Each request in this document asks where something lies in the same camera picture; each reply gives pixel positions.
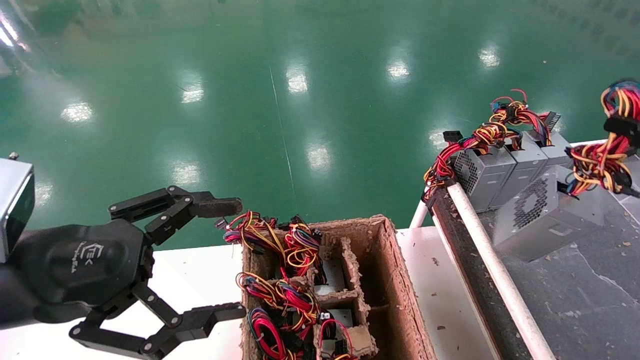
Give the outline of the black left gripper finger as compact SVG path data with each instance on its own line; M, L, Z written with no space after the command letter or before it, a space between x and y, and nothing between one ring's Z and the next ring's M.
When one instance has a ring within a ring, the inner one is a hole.
M162 321L160 330L144 338L101 327L104 321L119 316L135 302L142 303ZM185 342L208 338L218 323L242 319L246 314L246 308L239 302L195 307L179 314L142 282L90 310L85 320L70 330L69 337L96 351L140 360L162 360Z
M112 220L131 224L153 217L144 227L145 244L160 246L194 218L221 219L242 210L238 197L215 198L210 191L189 192L169 186L114 203L109 214Z

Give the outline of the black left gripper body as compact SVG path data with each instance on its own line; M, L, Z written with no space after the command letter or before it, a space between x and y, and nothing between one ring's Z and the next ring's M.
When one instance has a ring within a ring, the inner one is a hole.
M145 233L123 219L27 231L10 255L10 321L85 318L152 274Z

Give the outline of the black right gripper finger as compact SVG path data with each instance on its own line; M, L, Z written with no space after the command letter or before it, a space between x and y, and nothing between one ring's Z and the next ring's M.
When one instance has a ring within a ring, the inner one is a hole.
M612 116L606 119L605 130L626 137L630 146L640 146L640 123L635 118Z

